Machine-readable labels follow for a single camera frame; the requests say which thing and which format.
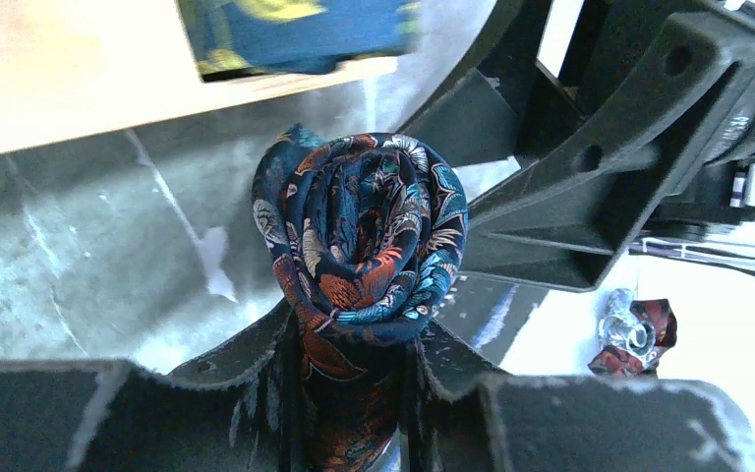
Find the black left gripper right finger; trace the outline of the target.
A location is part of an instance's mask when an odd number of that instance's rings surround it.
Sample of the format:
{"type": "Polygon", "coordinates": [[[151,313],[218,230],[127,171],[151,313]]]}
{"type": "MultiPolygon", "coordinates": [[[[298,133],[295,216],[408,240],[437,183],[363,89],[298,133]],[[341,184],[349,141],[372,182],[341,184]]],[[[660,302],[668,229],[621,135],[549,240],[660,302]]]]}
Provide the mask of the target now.
{"type": "Polygon", "coordinates": [[[410,467],[755,471],[755,437],[712,384],[515,376],[434,322],[410,349],[410,467]]]}

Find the navy floral necktie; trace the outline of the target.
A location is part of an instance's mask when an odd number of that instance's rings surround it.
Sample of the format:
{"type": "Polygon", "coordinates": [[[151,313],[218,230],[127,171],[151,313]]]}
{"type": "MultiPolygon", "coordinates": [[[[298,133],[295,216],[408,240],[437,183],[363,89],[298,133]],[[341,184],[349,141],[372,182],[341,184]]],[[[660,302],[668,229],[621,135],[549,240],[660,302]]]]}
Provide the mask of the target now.
{"type": "Polygon", "coordinates": [[[264,153],[251,195],[297,317],[308,467],[365,471],[398,426],[406,349],[460,269],[464,188],[417,139],[325,142],[296,124],[264,153]]]}

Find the wooden compartment organizer box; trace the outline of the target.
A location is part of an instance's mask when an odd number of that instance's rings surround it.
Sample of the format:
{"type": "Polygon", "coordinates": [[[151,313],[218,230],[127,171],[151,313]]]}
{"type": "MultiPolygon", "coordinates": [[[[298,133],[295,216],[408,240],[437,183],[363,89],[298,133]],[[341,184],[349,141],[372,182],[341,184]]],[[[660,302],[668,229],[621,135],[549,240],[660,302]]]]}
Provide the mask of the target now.
{"type": "Polygon", "coordinates": [[[0,1],[0,153],[390,74],[391,57],[327,75],[204,83],[171,1],[0,1]]]}

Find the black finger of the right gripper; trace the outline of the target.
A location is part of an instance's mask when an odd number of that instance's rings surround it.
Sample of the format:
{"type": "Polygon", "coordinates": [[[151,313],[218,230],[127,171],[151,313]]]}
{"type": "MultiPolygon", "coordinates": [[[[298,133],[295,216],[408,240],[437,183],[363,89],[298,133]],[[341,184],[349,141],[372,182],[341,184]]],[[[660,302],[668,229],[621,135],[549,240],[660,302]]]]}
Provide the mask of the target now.
{"type": "Polygon", "coordinates": [[[480,33],[402,133],[451,165],[515,158],[529,167],[585,117],[538,59],[552,4],[497,1],[480,33]]]}

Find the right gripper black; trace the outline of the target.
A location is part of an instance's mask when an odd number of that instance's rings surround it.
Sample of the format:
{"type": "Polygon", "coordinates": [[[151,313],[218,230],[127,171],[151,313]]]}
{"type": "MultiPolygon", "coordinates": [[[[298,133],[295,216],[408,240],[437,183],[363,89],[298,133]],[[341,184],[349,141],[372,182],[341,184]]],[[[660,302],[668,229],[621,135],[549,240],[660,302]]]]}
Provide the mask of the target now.
{"type": "Polygon", "coordinates": [[[572,292],[634,242],[702,242],[755,221],[733,192],[755,163],[755,4],[595,1],[557,76],[519,73],[521,170],[470,205],[462,268],[572,292]]]}

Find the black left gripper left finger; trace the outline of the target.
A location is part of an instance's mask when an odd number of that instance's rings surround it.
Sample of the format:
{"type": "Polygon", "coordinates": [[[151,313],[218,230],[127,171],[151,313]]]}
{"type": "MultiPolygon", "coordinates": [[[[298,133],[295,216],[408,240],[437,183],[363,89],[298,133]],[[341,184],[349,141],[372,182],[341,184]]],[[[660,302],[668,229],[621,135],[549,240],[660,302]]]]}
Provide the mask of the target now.
{"type": "Polygon", "coordinates": [[[295,471],[295,324],[278,303],[167,375],[0,362],[0,471],[295,471]]]}

